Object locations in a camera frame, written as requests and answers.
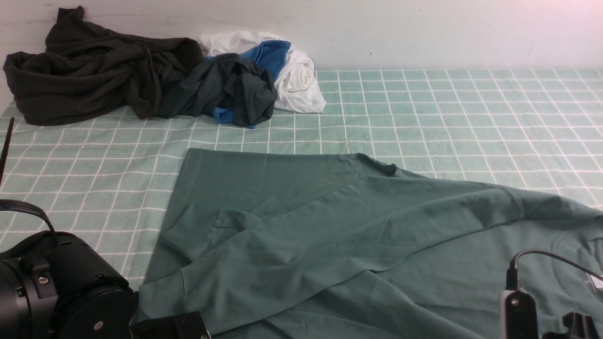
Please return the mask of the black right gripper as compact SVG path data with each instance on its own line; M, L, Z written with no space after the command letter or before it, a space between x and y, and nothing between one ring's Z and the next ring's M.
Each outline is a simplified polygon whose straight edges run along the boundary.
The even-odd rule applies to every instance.
M562 318L564 332L544 333L543 339L599 339L594 319L586 314L568 313Z

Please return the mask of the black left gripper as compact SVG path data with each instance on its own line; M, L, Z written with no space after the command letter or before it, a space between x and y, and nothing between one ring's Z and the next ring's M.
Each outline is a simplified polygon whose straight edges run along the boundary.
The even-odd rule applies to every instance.
M210 339L199 312L145 320L130 326L133 339Z

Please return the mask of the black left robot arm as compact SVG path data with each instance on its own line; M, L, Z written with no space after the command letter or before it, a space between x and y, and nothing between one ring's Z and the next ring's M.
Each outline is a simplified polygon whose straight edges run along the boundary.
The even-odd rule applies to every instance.
M139 294L74 234L45 231L1 253L3 339L208 339L199 313L131 324Z

